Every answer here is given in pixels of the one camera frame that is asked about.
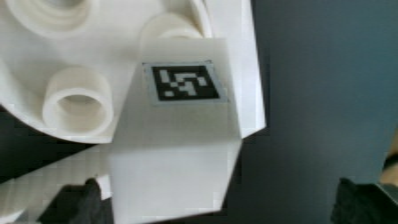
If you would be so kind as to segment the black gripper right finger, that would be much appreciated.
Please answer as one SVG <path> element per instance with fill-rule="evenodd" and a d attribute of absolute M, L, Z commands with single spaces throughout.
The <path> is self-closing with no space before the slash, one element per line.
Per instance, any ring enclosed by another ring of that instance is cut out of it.
<path fill-rule="evenodd" d="M 398 224 L 398 204 L 375 184 L 339 179 L 332 224 Z"/>

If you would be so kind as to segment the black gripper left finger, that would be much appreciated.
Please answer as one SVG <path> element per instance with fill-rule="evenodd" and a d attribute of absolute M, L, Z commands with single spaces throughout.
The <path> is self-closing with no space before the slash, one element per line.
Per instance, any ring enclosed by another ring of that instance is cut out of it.
<path fill-rule="evenodd" d="M 37 222 L 41 224 L 114 224 L 110 201 L 101 199 L 94 179 L 82 185 L 66 185 L 50 202 Z"/>

